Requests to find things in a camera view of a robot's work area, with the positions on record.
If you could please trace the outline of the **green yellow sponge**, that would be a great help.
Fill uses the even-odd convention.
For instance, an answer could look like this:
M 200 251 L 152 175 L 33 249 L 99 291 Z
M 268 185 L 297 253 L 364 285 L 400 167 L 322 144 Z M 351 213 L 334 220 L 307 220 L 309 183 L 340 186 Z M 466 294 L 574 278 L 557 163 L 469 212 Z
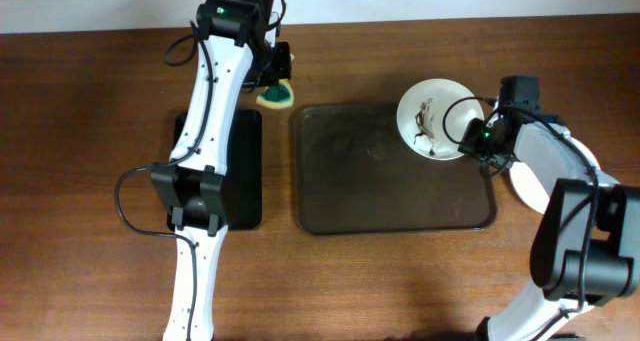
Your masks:
M 289 82 L 281 79 L 277 85 L 269 86 L 256 98 L 256 103 L 262 107 L 281 110 L 294 104 L 294 92 Z

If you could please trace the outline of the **white plate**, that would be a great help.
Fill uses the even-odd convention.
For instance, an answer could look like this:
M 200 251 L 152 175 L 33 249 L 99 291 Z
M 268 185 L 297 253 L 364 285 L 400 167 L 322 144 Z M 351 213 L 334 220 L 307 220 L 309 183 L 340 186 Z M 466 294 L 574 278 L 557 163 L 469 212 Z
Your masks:
M 469 122 L 484 119 L 480 102 L 464 85 L 442 78 L 428 79 L 412 86 L 402 96 L 396 123 L 404 142 L 419 155 L 450 161 L 463 156 L 449 136 L 460 141 Z
M 580 141 L 565 138 L 587 160 L 580 157 L 561 139 L 551 134 L 530 134 L 518 137 L 514 148 L 516 162 L 509 177 L 519 198 L 531 209 L 543 214 L 558 179 L 590 181 L 588 168 L 600 171 L 600 164 Z

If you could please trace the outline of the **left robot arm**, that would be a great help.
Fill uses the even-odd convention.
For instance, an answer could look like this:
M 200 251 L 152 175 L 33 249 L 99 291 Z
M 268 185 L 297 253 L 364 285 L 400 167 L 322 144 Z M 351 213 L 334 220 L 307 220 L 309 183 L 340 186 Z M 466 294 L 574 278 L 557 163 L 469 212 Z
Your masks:
M 196 11 L 189 56 L 198 71 L 169 160 L 151 172 L 167 208 L 177 264 L 166 340 L 214 336 L 216 271 L 229 230 L 222 196 L 237 100 L 245 88 L 276 86 L 291 76 L 286 43 L 278 41 L 284 14 L 276 0 L 206 0 Z

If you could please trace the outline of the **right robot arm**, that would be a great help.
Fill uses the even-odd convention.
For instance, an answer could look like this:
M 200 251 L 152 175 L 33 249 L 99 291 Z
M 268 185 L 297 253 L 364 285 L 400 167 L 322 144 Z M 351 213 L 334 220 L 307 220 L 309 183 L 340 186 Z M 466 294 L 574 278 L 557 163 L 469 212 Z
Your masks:
M 501 79 L 487 119 L 469 122 L 457 145 L 491 178 L 521 162 L 549 195 L 529 258 L 530 279 L 477 340 L 547 340 L 580 314 L 639 287 L 639 190 L 604 173 L 565 122 L 539 106 L 539 81 Z

